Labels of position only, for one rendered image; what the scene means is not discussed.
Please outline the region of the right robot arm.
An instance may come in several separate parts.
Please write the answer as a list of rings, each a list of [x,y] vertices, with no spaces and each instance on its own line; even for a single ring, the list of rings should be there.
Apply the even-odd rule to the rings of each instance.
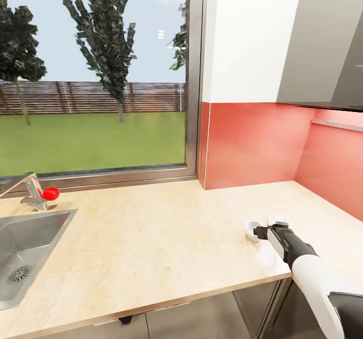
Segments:
[[[287,263],[328,339],[363,339],[363,290],[329,266],[291,229],[285,216],[267,215],[253,235],[268,240]]]

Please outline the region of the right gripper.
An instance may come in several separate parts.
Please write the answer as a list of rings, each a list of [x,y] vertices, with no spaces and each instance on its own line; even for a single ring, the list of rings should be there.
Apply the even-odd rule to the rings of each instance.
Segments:
[[[267,231],[269,228],[272,228],[272,227],[258,226],[253,229],[253,235],[257,235],[257,238],[259,238],[261,240],[269,240],[268,236],[267,236]]]

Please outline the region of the coffee cup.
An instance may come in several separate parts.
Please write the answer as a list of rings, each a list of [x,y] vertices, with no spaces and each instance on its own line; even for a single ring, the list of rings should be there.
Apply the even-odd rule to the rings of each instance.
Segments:
[[[259,238],[257,238],[257,235],[253,235],[253,229],[256,228],[256,227],[258,227],[258,226],[262,226],[263,227],[263,224],[261,222],[255,221],[255,220],[249,221],[247,223],[247,226],[246,226],[247,235],[254,242],[257,242],[257,241],[260,240]]]

